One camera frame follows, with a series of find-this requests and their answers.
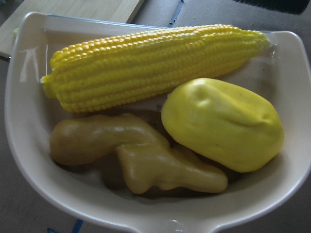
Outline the yellow toy corn cob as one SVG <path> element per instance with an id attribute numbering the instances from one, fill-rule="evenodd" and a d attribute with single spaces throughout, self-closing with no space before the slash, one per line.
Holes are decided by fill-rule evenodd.
<path id="1" fill-rule="evenodd" d="M 70 113 L 96 112 L 168 93 L 196 78 L 228 74 L 270 46 L 231 25 L 156 29 L 65 47 L 42 77 L 45 95 Z"/>

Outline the tan toy ginger root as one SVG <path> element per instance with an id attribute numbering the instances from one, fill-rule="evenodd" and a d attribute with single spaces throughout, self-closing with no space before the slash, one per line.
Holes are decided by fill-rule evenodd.
<path id="1" fill-rule="evenodd" d="M 131 114 L 63 120 L 51 133 L 50 154 L 56 163 L 67 166 L 115 154 L 124 181 L 135 194 L 154 186 L 205 193 L 220 193 L 228 186 L 222 170 L 202 162 L 184 146 L 171 146 L 159 131 Z"/>

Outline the yellow toy potato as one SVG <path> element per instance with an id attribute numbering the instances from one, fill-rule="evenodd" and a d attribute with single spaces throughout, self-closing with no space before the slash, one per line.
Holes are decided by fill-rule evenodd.
<path id="1" fill-rule="evenodd" d="M 265 166 L 281 151 L 285 137 L 269 101 L 209 78 L 192 80 L 171 92 L 161 120 L 176 142 L 240 173 Z"/>

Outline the bamboo cutting board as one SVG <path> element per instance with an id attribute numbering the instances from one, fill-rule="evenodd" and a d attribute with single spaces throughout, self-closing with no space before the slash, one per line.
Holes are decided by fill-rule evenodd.
<path id="1" fill-rule="evenodd" d="M 30 12 L 129 23 L 143 3 L 142 0 L 2 0 L 0 56 L 11 57 L 14 30 Z"/>

